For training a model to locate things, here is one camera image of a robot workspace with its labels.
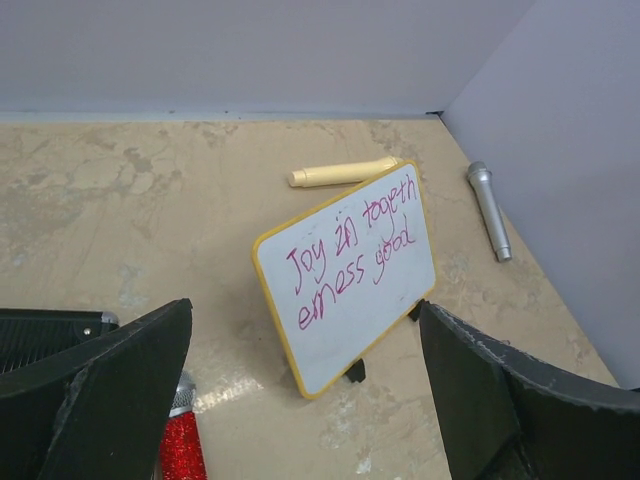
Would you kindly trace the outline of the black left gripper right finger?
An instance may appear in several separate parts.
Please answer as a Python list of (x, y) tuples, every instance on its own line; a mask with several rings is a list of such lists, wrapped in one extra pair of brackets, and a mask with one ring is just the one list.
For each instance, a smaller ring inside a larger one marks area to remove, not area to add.
[(638, 478), (638, 392), (555, 367), (430, 302), (418, 323), (452, 478)]

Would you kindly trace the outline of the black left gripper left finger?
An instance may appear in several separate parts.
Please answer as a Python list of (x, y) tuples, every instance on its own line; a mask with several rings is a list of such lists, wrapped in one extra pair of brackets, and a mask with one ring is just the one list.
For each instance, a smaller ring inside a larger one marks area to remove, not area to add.
[(151, 478), (191, 333), (190, 300), (173, 300), (1, 373), (2, 478)]

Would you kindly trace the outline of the yellow framed whiteboard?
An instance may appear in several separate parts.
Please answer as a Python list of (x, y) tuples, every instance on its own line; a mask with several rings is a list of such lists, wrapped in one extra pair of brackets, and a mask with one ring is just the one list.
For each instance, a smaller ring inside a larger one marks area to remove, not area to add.
[(252, 261), (300, 394), (322, 395), (436, 285), (403, 161), (258, 237)]

